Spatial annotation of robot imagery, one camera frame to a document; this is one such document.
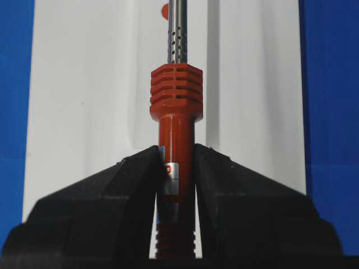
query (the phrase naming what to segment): metal barrel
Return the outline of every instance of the metal barrel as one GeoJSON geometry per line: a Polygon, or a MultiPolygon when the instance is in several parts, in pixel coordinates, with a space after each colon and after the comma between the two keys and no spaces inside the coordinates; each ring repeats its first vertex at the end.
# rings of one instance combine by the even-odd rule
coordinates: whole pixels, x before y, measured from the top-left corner
{"type": "Polygon", "coordinates": [[[187,63],[187,0],[169,0],[168,63],[187,63]]]}

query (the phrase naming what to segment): white backdrop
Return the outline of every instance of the white backdrop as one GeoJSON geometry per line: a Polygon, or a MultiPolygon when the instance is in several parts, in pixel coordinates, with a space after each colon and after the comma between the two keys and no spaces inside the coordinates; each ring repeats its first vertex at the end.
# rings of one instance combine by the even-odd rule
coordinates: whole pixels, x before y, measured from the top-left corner
{"type": "MultiPolygon", "coordinates": [[[[40,197],[157,144],[165,3],[36,1],[24,220],[40,197]]],[[[305,193],[297,0],[188,0],[188,63],[205,80],[196,142],[305,193]]]]}

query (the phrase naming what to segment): red object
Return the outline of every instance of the red object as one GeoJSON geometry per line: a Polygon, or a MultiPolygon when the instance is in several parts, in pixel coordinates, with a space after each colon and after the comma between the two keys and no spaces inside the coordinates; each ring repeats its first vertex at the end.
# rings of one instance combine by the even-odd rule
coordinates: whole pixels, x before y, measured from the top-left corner
{"type": "Polygon", "coordinates": [[[164,64],[151,73],[150,113],[159,122],[165,163],[178,163],[179,193],[158,192],[158,210],[178,205],[177,221],[157,224],[157,258],[194,258],[195,190],[192,180],[195,122],[203,118],[202,70],[164,64]]]}
{"type": "Polygon", "coordinates": [[[162,16],[168,20],[168,4],[165,4],[163,7],[162,7],[162,16]]]}

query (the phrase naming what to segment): blue surface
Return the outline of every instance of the blue surface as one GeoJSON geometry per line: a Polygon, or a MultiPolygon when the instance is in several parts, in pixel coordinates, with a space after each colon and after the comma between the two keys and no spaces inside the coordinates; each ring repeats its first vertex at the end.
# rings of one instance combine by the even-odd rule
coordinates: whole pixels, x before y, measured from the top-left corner
{"type": "Polygon", "coordinates": [[[21,222],[33,0],[0,1],[0,249],[21,222]]]}
{"type": "Polygon", "coordinates": [[[359,1],[300,1],[307,193],[359,254],[359,1]]]}

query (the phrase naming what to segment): perforated metal tube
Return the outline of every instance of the perforated metal tube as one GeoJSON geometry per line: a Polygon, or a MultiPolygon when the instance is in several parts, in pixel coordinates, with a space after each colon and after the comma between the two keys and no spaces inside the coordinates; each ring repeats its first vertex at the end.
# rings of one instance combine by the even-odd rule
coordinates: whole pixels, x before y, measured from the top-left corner
{"type": "Polygon", "coordinates": [[[168,63],[187,63],[187,0],[169,0],[168,63]]]}

